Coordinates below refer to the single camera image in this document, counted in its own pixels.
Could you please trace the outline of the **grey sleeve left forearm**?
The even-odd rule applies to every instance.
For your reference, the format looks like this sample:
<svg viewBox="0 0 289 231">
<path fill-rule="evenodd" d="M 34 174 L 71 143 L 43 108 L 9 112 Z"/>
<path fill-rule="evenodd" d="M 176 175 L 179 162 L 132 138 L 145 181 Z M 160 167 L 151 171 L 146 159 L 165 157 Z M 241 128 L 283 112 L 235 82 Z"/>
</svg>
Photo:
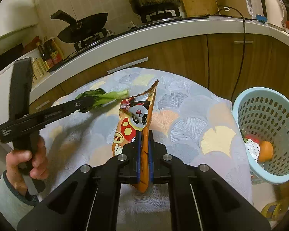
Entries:
<svg viewBox="0 0 289 231">
<path fill-rule="evenodd" d="M 7 179 L 6 171 L 0 178 L 0 212 L 17 229 L 19 221 L 39 203 L 37 196 L 19 194 Z"/>
</svg>

